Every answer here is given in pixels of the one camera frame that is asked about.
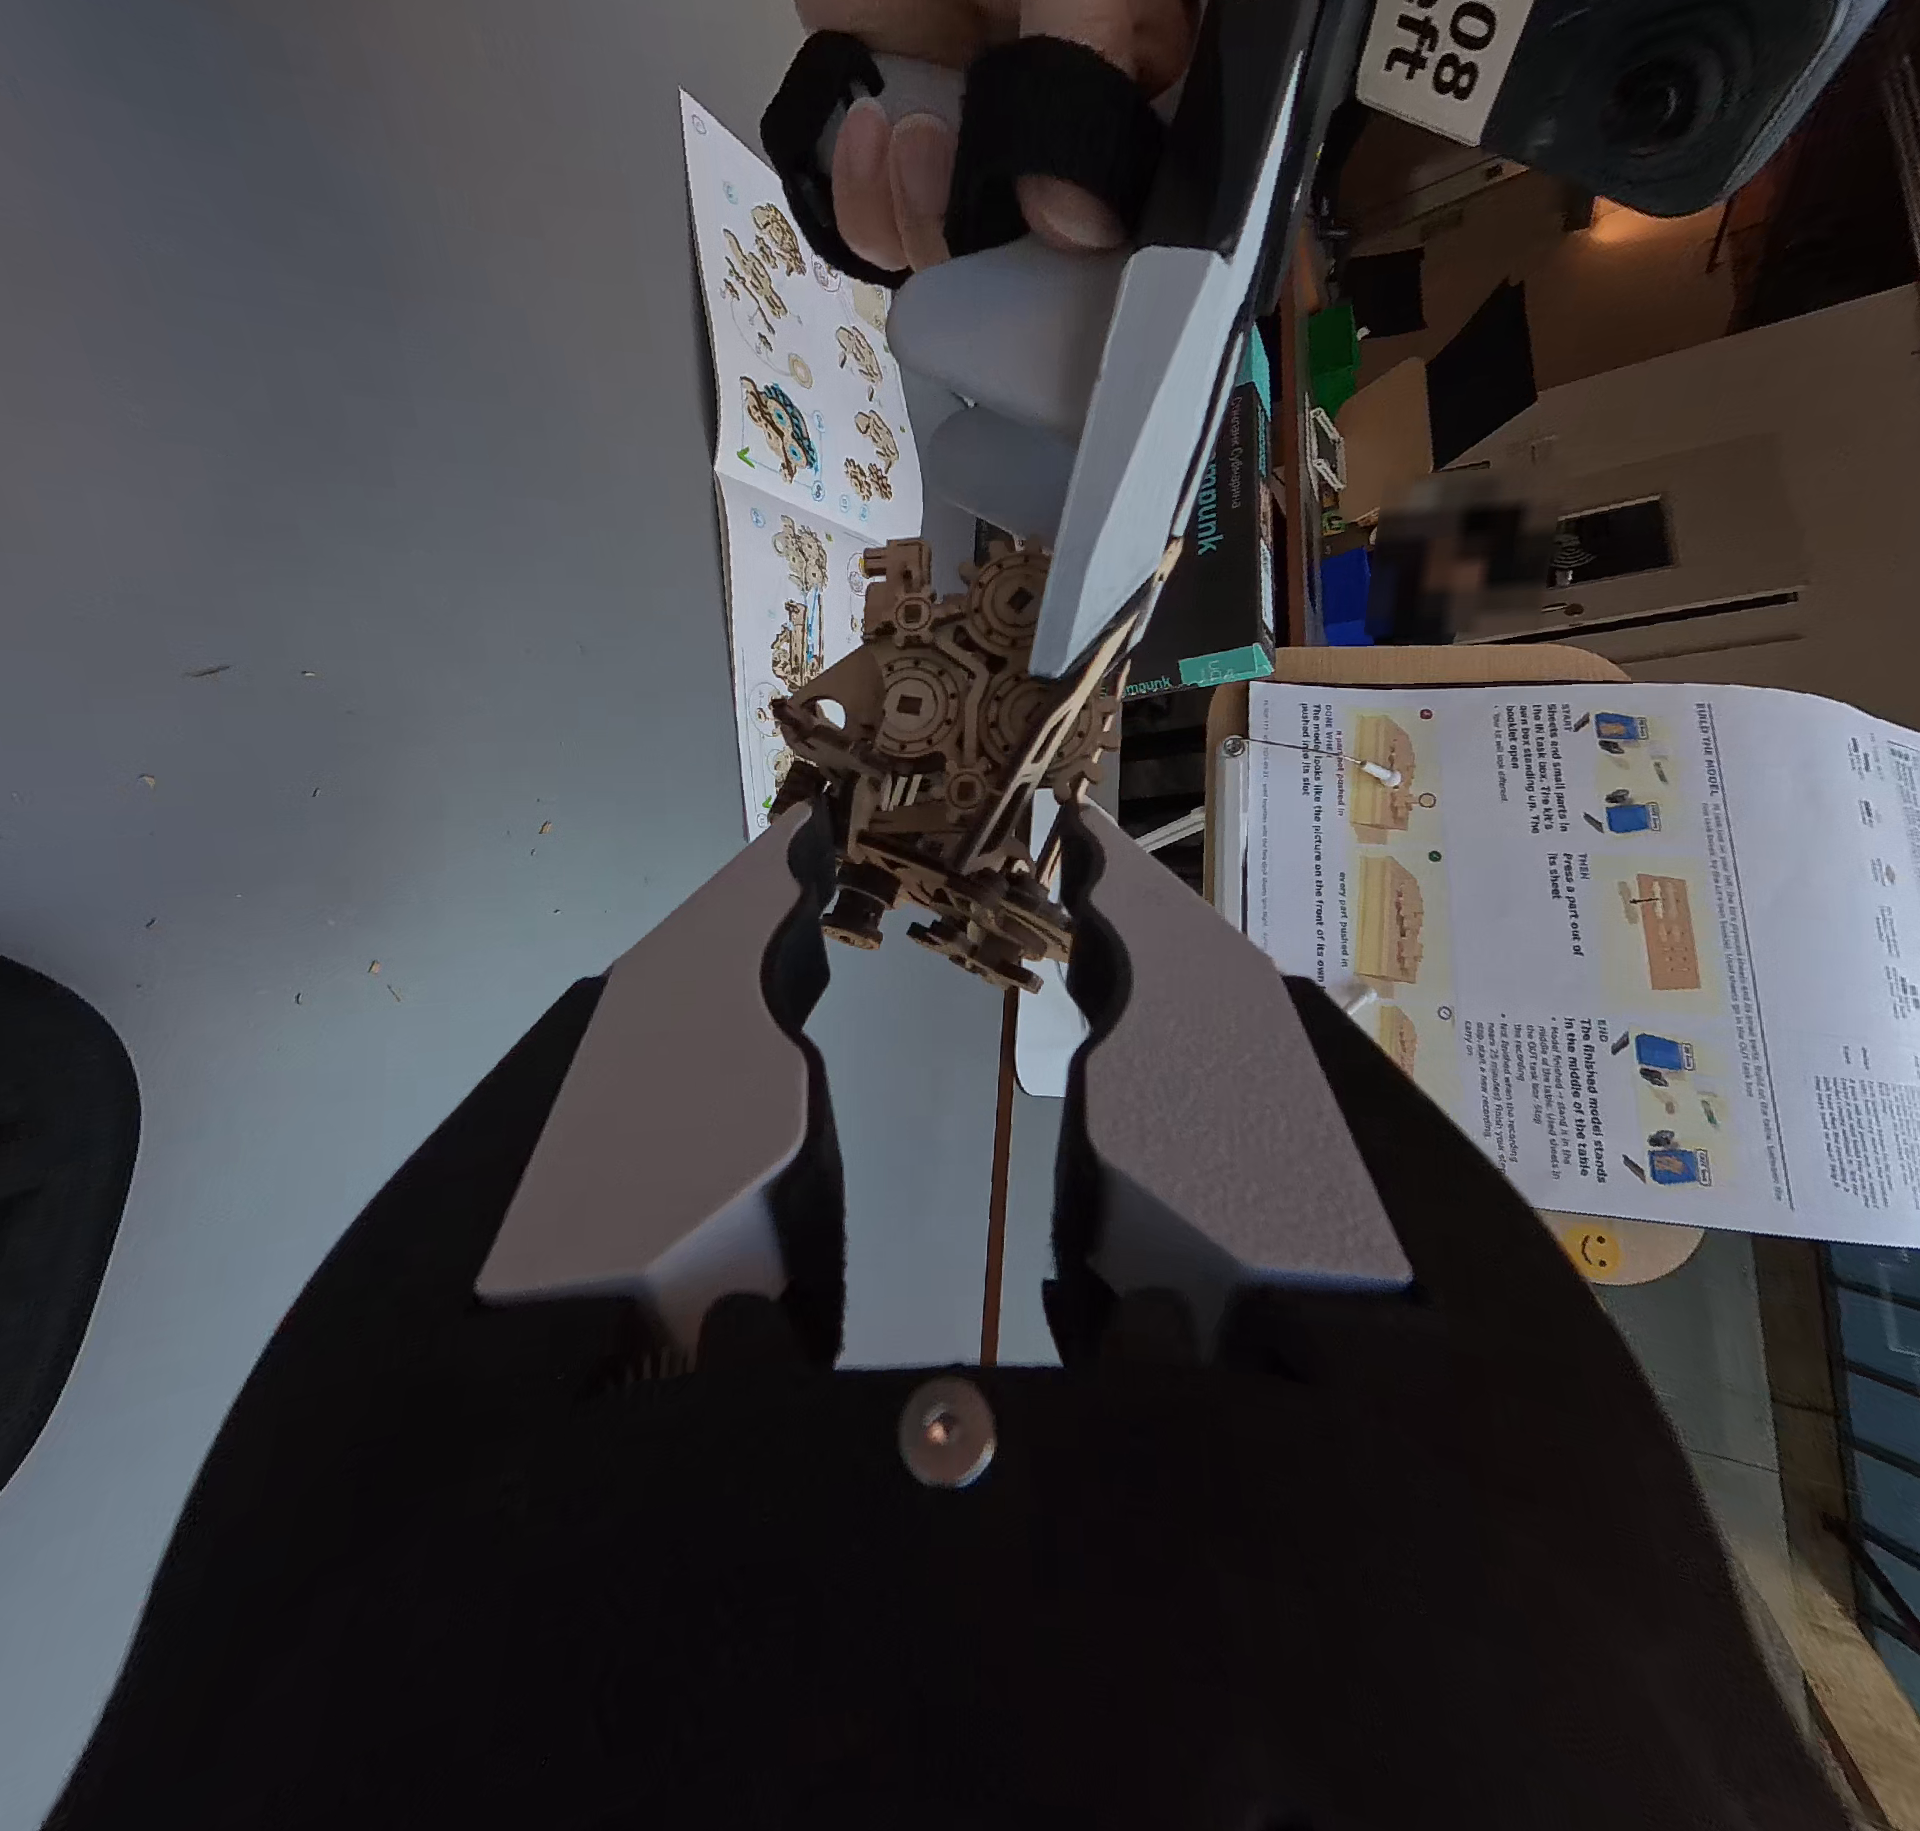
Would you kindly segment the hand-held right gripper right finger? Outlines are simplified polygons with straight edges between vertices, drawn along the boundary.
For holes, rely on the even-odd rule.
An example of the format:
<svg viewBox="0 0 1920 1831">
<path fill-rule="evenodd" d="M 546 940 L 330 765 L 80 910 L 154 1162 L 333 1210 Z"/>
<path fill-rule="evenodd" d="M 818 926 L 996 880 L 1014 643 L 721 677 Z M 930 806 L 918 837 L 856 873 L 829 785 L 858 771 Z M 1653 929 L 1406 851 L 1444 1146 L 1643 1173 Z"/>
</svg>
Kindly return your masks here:
<svg viewBox="0 0 1920 1831">
<path fill-rule="evenodd" d="M 1049 1320 L 1167 1293 L 1218 1337 L 1255 1291 L 1404 1297 L 1413 1272 L 1269 954 L 1100 808 L 1056 827 L 1086 1034 L 1068 1067 Z"/>
</svg>

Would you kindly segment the white instruction booklet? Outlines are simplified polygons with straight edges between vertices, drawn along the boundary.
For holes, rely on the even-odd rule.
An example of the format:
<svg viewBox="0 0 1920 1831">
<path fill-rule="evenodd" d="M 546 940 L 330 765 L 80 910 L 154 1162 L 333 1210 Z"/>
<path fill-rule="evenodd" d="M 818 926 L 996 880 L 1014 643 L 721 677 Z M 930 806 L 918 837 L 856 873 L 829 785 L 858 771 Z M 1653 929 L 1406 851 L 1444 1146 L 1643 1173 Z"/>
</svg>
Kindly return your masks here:
<svg viewBox="0 0 1920 1831">
<path fill-rule="evenodd" d="M 862 557 L 919 537 L 924 486 L 892 293 L 850 280 L 791 217 L 775 174 L 679 94 L 690 235 L 715 392 L 713 486 L 747 837 L 791 754 L 772 701 L 862 638 Z"/>
</svg>

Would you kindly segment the black model kit box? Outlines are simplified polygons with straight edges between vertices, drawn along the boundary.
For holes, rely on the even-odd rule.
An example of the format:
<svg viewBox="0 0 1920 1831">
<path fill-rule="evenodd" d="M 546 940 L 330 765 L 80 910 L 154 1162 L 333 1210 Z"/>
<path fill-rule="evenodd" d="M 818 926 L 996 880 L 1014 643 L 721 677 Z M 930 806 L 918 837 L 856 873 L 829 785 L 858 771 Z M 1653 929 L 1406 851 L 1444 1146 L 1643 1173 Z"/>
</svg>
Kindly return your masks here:
<svg viewBox="0 0 1920 1831">
<path fill-rule="evenodd" d="M 1131 655 L 1126 698 L 1251 685 L 1274 673 L 1279 610 L 1269 486 L 1271 380 L 1253 330 L 1241 347 L 1182 552 Z"/>
</svg>

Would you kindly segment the black square panel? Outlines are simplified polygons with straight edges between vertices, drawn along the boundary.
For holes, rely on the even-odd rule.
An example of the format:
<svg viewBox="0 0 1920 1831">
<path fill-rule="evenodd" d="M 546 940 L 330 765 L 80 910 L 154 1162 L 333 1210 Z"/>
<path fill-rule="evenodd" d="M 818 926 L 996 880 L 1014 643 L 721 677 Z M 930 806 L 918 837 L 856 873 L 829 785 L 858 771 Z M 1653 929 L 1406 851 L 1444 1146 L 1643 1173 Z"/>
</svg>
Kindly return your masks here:
<svg viewBox="0 0 1920 1831">
<path fill-rule="evenodd" d="M 1427 360 L 1431 468 L 1471 457 L 1539 396 L 1524 284 L 1501 284 Z"/>
<path fill-rule="evenodd" d="M 1339 293 L 1352 307 L 1356 330 L 1371 338 L 1427 330 L 1422 270 L 1420 244 L 1344 259 Z"/>
</svg>

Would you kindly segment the white sheet holder panel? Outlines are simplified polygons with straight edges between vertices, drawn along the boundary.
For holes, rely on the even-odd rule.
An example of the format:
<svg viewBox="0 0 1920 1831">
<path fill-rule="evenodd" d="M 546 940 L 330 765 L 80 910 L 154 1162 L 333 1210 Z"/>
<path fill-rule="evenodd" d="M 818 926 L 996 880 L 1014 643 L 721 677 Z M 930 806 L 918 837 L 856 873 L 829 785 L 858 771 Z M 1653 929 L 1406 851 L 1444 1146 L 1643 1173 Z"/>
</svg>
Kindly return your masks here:
<svg viewBox="0 0 1920 1831">
<path fill-rule="evenodd" d="M 1205 887 L 1212 910 L 1245 931 L 1245 795 L 1250 782 L 1248 682 L 1222 685 L 1209 704 L 1209 787 Z"/>
</svg>

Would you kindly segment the wooden gear model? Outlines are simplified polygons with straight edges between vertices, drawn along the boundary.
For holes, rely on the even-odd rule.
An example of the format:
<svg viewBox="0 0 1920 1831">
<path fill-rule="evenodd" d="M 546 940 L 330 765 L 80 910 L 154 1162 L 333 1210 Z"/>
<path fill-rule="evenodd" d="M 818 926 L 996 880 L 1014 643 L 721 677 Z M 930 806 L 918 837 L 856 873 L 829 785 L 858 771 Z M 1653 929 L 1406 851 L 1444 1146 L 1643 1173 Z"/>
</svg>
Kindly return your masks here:
<svg viewBox="0 0 1920 1831">
<path fill-rule="evenodd" d="M 930 549 L 901 538 L 867 552 L 862 643 L 812 685 L 774 698 L 795 759 L 772 811 L 815 806 L 836 849 L 822 933 L 876 950 L 888 915 L 924 911 L 909 936 L 998 990 L 1039 988 L 1043 958 L 1070 960 L 1074 925 L 1056 894 L 1061 846 L 1036 816 L 1084 805 L 1117 754 L 1121 693 L 1091 698 L 1055 771 L 1031 794 L 1004 846 L 971 875 L 952 853 L 1039 722 L 1052 682 L 1031 671 L 1050 552 L 985 529 L 940 593 Z"/>
</svg>

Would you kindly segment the beige cabinet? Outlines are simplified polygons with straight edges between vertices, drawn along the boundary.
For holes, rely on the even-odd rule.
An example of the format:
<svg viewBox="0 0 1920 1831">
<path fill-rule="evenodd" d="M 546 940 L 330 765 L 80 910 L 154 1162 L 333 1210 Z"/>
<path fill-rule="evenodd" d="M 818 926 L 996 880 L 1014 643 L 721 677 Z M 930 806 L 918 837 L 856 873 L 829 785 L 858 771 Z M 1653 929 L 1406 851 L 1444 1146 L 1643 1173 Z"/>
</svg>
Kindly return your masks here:
<svg viewBox="0 0 1920 1831">
<path fill-rule="evenodd" d="M 1578 568 L 1524 643 L 1916 724 L 1914 286 L 1550 388 L 1484 455 L 1568 522 L 1665 515 L 1662 568 Z"/>
</svg>

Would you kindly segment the printed task sheet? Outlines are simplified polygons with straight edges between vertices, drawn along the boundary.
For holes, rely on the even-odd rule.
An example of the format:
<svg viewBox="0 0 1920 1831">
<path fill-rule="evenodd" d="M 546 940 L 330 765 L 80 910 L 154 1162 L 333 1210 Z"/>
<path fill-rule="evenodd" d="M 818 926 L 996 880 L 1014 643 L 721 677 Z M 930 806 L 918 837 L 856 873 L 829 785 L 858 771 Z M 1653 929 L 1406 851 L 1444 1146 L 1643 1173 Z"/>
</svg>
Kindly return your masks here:
<svg viewBox="0 0 1920 1831">
<path fill-rule="evenodd" d="M 1248 933 L 1534 1206 L 1916 1248 L 1914 731 L 1684 685 L 1259 685 L 1248 724 Z"/>
</svg>

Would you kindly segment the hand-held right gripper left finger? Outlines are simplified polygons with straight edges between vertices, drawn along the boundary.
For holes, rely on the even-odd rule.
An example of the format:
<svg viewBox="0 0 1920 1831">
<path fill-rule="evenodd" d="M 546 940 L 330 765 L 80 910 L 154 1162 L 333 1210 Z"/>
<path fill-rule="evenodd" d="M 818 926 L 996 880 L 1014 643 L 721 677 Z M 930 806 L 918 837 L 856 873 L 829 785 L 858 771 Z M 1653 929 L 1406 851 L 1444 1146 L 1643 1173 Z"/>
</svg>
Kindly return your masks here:
<svg viewBox="0 0 1920 1831">
<path fill-rule="evenodd" d="M 656 1343 L 697 1343 L 756 1296 L 799 1343 L 843 1343 L 844 1178 L 806 1034 L 836 864 L 825 806 L 797 805 L 609 966 L 481 1302 L 619 1297 Z"/>
</svg>

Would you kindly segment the light wooden bracket part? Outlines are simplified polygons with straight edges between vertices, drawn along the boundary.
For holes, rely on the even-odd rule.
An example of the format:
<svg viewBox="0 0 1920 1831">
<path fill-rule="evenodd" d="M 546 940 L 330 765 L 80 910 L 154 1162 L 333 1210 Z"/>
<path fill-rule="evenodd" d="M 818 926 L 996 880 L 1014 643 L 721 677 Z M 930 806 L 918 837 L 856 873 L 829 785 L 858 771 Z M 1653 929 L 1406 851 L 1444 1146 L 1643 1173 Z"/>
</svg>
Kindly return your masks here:
<svg viewBox="0 0 1920 1831">
<path fill-rule="evenodd" d="M 1049 780 L 1059 759 L 1075 751 L 1071 741 L 1081 724 L 1083 709 L 1091 698 L 1115 686 L 1117 673 L 1122 671 L 1126 655 L 1140 642 L 1142 626 L 1152 616 L 1160 591 L 1170 577 L 1178 556 L 1182 553 L 1182 537 L 1173 537 L 1151 577 L 1140 591 L 1127 601 L 1113 625 L 1100 632 L 1088 652 L 1071 662 L 1061 682 L 1052 682 L 1042 698 L 1039 722 L 1023 740 L 1006 768 L 1001 780 L 990 794 L 990 801 L 979 811 L 964 831 L 960 844 L 952 853 L 952 871 L 971 875 L 989 858 L 1004 846 L 1006 837 L 1026 808 L 1031 794 Z"/>
</svg>

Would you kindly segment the white stand base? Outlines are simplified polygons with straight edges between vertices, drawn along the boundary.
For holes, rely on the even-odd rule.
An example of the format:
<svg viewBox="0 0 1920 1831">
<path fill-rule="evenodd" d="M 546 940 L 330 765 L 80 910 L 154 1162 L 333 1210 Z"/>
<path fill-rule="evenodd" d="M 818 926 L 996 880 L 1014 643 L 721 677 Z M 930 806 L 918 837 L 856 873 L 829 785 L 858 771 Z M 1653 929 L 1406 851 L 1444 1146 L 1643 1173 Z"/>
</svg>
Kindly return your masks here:
<svg viewBox="0 0 1920 1831">
<path fill-rule="evenodd" d="M 1043 958 L 1039 988 L 1015 1004 L 1015 1079 L 1031 1097 L 1065 1097 L 1071 1061 L 1088 1035 L 1086 1014 L 1065 977 L 1061 960 Z"/>
</svg>

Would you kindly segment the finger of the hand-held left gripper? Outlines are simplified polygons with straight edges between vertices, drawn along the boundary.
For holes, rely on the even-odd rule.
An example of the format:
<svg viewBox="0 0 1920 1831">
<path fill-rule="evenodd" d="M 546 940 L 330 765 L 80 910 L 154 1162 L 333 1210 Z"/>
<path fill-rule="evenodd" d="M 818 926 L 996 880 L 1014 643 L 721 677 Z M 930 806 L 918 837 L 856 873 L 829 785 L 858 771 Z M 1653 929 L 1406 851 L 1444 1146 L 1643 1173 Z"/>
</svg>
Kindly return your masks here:
<svg viewBox="0 0 1920 1831">
<path fill-rule="evenodd" d="M 1185 532 L 1301 125 L 1301 98 L 1285 96 L 1227 251 L 1145 243 L 1121 270 L 1028 657 L 1038 676 L 1081 664 Z"/>
</svg>

